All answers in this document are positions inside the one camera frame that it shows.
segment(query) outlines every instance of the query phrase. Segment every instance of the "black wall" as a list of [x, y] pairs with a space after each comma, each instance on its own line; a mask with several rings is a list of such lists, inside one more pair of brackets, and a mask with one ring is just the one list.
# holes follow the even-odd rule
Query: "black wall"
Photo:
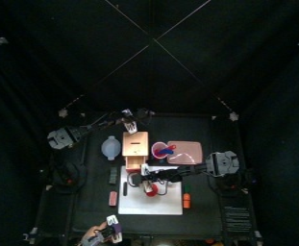
[[242, 116], [258, 228], [267, 245], [299, 243], [299, 55]]

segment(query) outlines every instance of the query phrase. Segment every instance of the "cardboard box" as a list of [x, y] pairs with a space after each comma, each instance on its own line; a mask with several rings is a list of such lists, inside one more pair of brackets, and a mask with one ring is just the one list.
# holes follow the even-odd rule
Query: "cardboard box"
[[148, 142], [148, 132], [137, 132], [133, 135], [123, 133], [121, 154], [124, 156], [127, 172], [140, 172], [141, 164], [148, 159]]

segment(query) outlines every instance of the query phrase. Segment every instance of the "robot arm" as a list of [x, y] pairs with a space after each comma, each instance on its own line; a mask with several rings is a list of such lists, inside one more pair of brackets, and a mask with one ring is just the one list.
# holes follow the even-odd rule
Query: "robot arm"
[[95, 130], [103, 130], [113, 125], [123, 124], [128, 133], [135, 134], [137, 132], [136, 121], [151, 117], [152, 111], [147, 109], [137, 109], [136, 115], [131, 110], [104, 114], [97, 121], [81, 127], [63, 127], [56, 131], [52, 131], [48, 135], [48, 142], [52, 149], [61, 150], [65, 147], [72, 147], [83, 137]]
[[224, 153], [212, 153], [208, 155], [206, 163], [195, 165], [181, 165], [176, 169], [145, 171], [131, 177], [132, 184], [139, 186], [144, 181], [159, 182], [168, 181], [171, 183], [180, 182], [183, 177], [207, 174], [212, 177], [223, 177], [226, 174], [235, 174], [239, 169], [239, 162], [235, 153], [227, 151]]

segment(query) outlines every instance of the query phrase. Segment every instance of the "small red object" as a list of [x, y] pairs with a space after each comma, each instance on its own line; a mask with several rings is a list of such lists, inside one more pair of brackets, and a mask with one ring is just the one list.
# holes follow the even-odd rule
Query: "small red object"
[[116, 205], [116, 192], [111, 191], [111, 195], [109, 195], [109, 206], [115, 206]]
[[151, 184], [151, 189], [152, 191], [145, 193], [149, 197], [155, 196], [155, 194], [157, 193], [157, 187], [155, 184]]

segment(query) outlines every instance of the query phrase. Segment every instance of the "black table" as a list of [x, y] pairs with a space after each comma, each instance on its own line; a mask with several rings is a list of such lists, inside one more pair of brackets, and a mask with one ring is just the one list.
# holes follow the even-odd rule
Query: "black table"
[[[238, 155], [240, 170], [246, 169], [238, 124], [236, 121], [228, 119], [228, 115], [218, 117], [157, 115], [148, 125], [137, 124], [137, 129], [149, 133], [149, 146], [156, 141], [200, 142], [203, 160], [212, 152], [232, 151]], [[215, 238], [222, 239], [224, 245], [231, 245], [231, 240], [240, 237], [254, 243], [255, 221], [250, 195], [240, 195], [232, 199], [218, 196], [210, 188], [210, 184], [212, 186], [215, 180], [203, 174], [183, 178], [183, 184], [191, 187], [191, 209], [183, 209], [183, 215], [117, 214], [117, 206], [112, 208], [108, 205], [109, 192], [119, 192], [119, 181], [116, 184], [109, 184], [109, 172], [111, 167], [116, 167], [119, 176], [124, 159], [119, 155], [115, 160], [107, 160], [101, 154], [101, 144], [109, 135], [113, 135], [121, 143], [123, 132], [125, 130], [121, 125], [93, 132], [84, 143], [75, 150], [71, 149], [73, 155], [69, 156], [83, 160], [87, 177], [84, 186], [77, 193], [71, 195], [69, 203], [64, 202], [68, 204], [68, 208], [65, 205], [68, 216], [64, 218], [67, 226], [63, 234], [65, 245], [68, 238], [80, 236], [111, 214], [116, 215], [125, 238]], [[149, 165], [169, 165], [155, 160], [152, 156], [149, 156], [148, 163]], [[228, 217], [230, 210], [236, 211], [232, 213], [232, 218]]]

